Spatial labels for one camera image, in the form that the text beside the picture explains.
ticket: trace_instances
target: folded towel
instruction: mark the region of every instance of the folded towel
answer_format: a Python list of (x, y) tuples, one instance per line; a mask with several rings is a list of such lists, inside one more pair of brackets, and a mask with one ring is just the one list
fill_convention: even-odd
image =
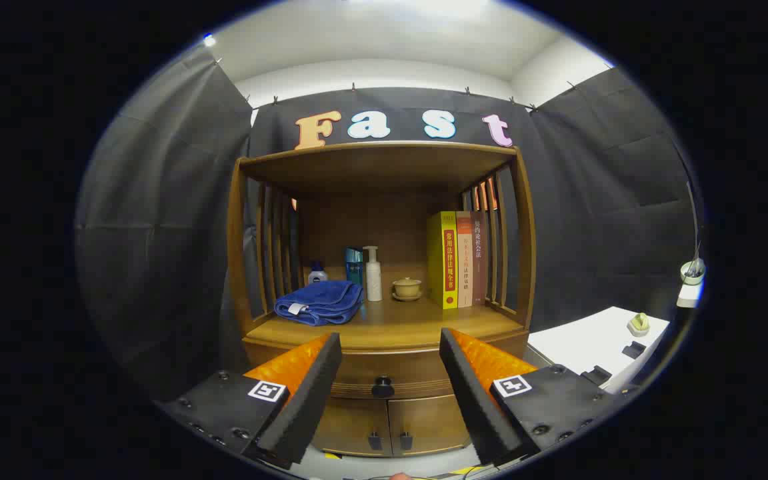
[[(363, 287), (353, 282), (316, 282), (280, 297), (275, 313), (284, 319), (313, 326), (344, 324), (354, 316), (363, 303)], [(290, 308), (293, 304), (299, 307)]]

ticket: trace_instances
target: screw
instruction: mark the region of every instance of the screw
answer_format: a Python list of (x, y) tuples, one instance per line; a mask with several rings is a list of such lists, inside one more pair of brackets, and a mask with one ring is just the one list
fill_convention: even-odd
[(248, 438), (251, 437), (251, 434), (246, 429), (240, 429), (240, 428), (234, 428), (233, 435), (236, 438), (241, 438), (243, 440), (248, 440)]

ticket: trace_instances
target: orange letter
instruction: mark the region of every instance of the orange letter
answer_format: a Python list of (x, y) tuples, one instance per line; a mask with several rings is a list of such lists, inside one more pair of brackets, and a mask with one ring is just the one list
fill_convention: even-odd
[(333, 112), (298, 119), (295, 124), (301, 129), (301, 132), (298, 134), (298, 146), (295, 149), (324, 146), (325, 141), (319, 139), (319, 134), (322, 134), (323, 137), (330, 137), (333, 131), (332, 121), (339, 121), (341, 118), (342, 115), (333, 110)]

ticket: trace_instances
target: small bottle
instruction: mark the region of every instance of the small bottle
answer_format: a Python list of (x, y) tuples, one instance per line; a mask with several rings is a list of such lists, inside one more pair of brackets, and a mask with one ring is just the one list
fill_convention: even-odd
[(363, 286), (363, 250), (345, 249), (345, 279)]
[(310, 264), (310, 275), (307, 276), (307, 284), (310, 285), (311, 283), (316, 282), (327, 282), (328, 281), (328, 274), (324, 273), (324, 269), (322, 268), (322, 262), (320, 261), (312, 261)]
[(366, 262), (366, 299), (381, 301), (381, 264), (375, 258), (378, 247), (363, 247), (369, 250), (369, 261)]

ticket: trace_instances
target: red book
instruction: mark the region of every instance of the red book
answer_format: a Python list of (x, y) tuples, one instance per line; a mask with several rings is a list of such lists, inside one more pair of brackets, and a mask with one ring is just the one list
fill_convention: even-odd
[(458, 234), (458, 307), (473, 304), (473, 216), (470, 212), (456, 212)]
[(488, 219), (485, 212), (470, 213), (473, 228), (473, 304), (484, 305), (488, 292)]

